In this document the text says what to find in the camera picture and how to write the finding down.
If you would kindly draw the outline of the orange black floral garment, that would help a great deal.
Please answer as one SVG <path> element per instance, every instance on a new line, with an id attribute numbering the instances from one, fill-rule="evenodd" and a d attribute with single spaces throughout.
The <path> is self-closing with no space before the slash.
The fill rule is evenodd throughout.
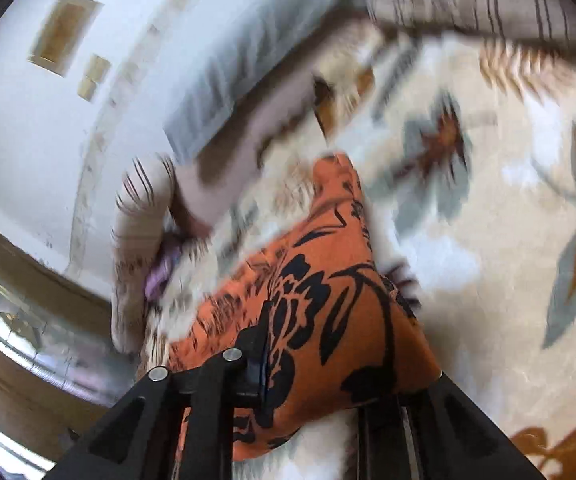
<path id="1" fill-rule="evenodd" d="M 236 460 L 278 448 L 309 422 L 440 377 L 413 311 L 373 261 L 350 159 L 318 159 L 313 182 L 307 218 L 241 263 L 169 346 L 169 367 L 191 370 L 268 315 L 267 397 L 235 413 Z"/>

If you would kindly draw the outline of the purple cloth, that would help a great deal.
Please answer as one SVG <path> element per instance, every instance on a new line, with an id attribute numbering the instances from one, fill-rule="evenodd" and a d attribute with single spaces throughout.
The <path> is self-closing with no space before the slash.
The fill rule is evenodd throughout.
<path id="1" fill-rule="evenodd" d="M 162 297 L 182 255 L 183 243 L 180 240 L 175 237 L 163 240 L 146 276 L 144 293 L 149 304 Z"/>

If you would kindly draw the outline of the brown bed sheet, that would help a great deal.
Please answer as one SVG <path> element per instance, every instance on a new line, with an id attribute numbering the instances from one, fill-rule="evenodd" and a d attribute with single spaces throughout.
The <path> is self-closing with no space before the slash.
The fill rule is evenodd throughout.
<path id="1" fill-rule="evenodd" d="M 207 237 L 263 167 L 269 144 L 307 114 L 330 79 L 321 60 L 344 56 L 379 34 L 365 15 L 331 18 L 292 49 L 250 92 L 191 162 L 175 167 L 171 216 L 186 237 Z"/>

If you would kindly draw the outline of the wooden door with glass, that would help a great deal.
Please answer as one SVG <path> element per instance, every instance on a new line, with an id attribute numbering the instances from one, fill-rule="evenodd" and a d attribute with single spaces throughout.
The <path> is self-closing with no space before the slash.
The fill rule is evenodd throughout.
<path id="1" fill-rule="evenodd" d="M 0 235 L 0 453 L 39 477 L 133 385 L 107 301 Z"/>

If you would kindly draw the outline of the striped beige bolster pillow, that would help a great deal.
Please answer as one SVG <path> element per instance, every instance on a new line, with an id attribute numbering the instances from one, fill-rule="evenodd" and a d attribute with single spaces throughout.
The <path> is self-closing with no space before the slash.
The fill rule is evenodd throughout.
<path id="1" fill-rule="evenodd" d="M 136 353 L 143 344 L 146 277 L 158 254 L 175 188 L 172 159 L 135 158 L 116 195 L 110 330 L 113 346 L 122 354 Z"/>

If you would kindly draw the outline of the cream leaf pattern blanket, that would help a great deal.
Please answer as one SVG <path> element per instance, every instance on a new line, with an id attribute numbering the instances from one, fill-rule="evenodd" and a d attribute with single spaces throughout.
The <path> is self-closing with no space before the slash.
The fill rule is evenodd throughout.
<path id="1" fill-rule="evenodd" d="M 549 479 L 576 479 L 576 64 L 511 41 L 390 40 L 361 21 L 315 66 L 325 99 L 261 153 L 260 177 L 183 250 L 151 314 L 166 362 L 199 302 L 303 217 L 313 159 L 350 156 L 379 263 L 406 263 L 447 373 Z"/>

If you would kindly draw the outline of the grey pillow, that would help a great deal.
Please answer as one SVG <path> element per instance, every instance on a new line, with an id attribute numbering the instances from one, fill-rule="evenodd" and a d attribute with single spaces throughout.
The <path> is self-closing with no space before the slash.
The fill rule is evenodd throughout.
<path id="1" fill-rule="evenodd" d="M 237 102 L 333 12 L 361 0 L 200 0 L 161 51 L 167 91 L 163 131 L 186 165 Z"/>

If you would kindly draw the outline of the brass wall switch plate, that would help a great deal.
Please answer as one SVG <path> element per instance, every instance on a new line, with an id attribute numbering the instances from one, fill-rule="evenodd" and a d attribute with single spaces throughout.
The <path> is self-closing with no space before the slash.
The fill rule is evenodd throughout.
<path id="1" fill-rule="evenodd" d="M 111 63 L 97 54 L 93 54 L 79 83 L 78 96 L 86 102 L 92 102 L 98 87 L 104 82 Z"/>

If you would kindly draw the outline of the framed wall picture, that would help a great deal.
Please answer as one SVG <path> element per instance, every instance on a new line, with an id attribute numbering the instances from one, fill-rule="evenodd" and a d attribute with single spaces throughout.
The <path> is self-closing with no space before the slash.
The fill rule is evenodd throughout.
<path id="1" fill-rule="evenodd" d="M 58 0 L 36 38 L 28 61 L 60 77 L 66 76 L 72 58 L 102 4 L 95 0 Z"/>

